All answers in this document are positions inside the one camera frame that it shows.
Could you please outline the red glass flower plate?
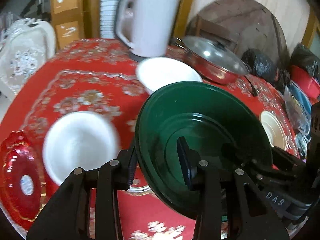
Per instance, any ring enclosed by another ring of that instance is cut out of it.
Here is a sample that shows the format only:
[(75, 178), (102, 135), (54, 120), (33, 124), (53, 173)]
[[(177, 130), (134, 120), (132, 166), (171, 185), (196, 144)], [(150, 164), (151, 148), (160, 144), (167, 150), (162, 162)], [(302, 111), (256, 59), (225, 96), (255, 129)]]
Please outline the red glass flower plate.
[(42, 160), (24, 131), (11, 132), (1, 143), (1, 203), (25, 230), (46, 204)]

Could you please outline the cream plastic ribbed bowl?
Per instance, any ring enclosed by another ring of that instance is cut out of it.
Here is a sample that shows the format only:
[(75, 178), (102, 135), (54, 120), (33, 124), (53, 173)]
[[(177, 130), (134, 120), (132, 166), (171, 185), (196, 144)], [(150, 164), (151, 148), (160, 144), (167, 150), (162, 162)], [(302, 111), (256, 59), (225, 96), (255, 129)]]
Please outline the cream plastic ribbed bowl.
[(259, 119), (271, 146), (286, 150), (287, 143), (285, 133), (276, 116), (269, 111), (262, 111)]

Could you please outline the small white foam bowl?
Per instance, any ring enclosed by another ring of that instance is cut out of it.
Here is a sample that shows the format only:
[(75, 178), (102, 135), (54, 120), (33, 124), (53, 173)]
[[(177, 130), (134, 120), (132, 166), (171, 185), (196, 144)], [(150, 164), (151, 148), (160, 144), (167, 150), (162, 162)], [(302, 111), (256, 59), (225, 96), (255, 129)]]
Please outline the small white foam bowl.
[(86, 171), (116, 159), (120, 139), (115, 126), (94, 112), (79, 111), (59, 118), (48, 130), (42, 148), (44, 167), (61, 185), (78, 167)]

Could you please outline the green plastic bowl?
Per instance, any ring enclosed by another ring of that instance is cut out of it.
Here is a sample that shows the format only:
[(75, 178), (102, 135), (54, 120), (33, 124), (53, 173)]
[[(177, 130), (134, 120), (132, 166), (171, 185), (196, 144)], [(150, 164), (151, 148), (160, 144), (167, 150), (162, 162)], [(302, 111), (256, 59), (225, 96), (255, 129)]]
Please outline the green plastic bowl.
[(241, 154), (272, 166), (271, 145), (260, 121), (229, 92), (201, 82), (178, 82), (155, 91), (137, 118), (139, 166), (155, 195), (190, 219), (196, 217), (199, 194), (184, 183), (179, 137), (218, 168), (234, 166), (234, 157)]

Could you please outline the large white foam bowl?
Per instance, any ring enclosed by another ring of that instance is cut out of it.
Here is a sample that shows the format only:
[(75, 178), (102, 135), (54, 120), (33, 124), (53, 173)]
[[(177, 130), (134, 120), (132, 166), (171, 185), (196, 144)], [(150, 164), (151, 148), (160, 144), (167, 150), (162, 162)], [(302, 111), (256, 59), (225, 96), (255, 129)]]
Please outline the large white foam bowl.
[(136, 67), (136, 77), (149, 95), (176, 82), (203, 82), (203, 79), (193, 68), (168, 57), (144, 59)]

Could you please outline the clear plastic bag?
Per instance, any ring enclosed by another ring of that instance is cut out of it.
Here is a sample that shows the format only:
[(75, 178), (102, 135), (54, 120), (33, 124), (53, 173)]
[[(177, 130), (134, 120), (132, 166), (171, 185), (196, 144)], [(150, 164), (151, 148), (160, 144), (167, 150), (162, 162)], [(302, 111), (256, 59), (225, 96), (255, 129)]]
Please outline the clear plastic bag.
[(283, 95), (287, 116), (293, 129), (308, 136), (311, 129), (311, 102), (294, 81), (290, 81)]

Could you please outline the red plastic basin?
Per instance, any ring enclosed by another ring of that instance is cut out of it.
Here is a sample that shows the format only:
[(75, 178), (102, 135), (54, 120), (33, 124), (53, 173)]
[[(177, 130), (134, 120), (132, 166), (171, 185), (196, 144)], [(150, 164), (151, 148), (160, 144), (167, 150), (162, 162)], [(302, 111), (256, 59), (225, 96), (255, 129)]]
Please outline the red plastic basin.
[(311, 77), (308, 72), (299, 68), (295, 65), (291, 66), (290, 69), (291, 80), (294, 81), (301, 90), (309, 97), (316, 99), (319, 97), (319, 83), (313, 77)]

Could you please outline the black plastic bag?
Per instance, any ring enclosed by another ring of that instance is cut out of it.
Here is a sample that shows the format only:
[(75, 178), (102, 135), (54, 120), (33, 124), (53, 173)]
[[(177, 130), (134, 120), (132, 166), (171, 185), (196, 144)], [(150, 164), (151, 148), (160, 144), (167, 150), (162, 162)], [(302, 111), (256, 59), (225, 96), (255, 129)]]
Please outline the black plastic bag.
[(301, 43), (295, 46), (290, 64), (302, 68), (311, 77), (319, 78), (319, 57)]
[(243, 53), (241, 60), (248, 66), (249, 72), (252, 75), (260, 77), (271, 84), (276, 84), (278, 82), (278, 67), (259, 49), (246, 50)]

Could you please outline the steel pot with lid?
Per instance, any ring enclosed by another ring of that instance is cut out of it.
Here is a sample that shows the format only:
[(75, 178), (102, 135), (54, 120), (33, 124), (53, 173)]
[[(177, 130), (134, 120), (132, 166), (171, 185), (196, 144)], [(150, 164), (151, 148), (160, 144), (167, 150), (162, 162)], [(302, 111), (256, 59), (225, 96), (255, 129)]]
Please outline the steel pot with lid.
[(185, 51), (185, 63), (214, 83), (227, 85), (249, 73), (245, 63), (220, 42), (185, 36), (174, 44)]

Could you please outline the round wooden tabletop leaning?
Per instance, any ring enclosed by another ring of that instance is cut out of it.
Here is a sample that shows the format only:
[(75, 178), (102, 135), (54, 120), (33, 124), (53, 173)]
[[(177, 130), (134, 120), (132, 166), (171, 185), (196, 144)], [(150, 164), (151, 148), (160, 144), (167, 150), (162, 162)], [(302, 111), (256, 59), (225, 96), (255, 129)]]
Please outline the round wooden tabletop leaning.
[(186, 34), (219, 41), (241, 59), (250, 50), (278, 69), (290, 60), (276, 16), (255, 0), (215, 0), (191, 18)]

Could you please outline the white ornate floral chair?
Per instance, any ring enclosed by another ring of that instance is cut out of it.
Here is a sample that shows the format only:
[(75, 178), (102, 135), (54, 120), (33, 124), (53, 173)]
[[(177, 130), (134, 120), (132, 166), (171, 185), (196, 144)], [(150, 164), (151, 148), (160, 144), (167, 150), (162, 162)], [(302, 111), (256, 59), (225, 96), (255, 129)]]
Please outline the white ornate floral chair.
[(24, 18), (15, 21), (1, 40), (1, 93), (13, 101), (28, 79), (56, 51), (55, 31), (50, 23)]

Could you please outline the white electric kettle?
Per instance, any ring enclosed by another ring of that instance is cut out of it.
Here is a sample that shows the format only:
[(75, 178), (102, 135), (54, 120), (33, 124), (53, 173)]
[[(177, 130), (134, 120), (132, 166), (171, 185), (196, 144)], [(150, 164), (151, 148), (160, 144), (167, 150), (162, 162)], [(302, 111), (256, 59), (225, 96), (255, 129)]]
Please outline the white electric kettle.
[(165, 55), (180, 0), (119, 0), (114, 35), (140, 62)]

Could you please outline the wooden cabinet door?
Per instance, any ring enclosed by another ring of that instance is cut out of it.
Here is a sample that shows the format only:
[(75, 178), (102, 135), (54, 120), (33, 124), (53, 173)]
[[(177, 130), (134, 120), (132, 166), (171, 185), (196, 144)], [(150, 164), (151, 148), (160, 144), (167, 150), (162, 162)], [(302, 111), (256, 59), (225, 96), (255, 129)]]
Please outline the wooden cabinet door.
[(50, 0), (58, 49), (85, 37), (83, 0)]

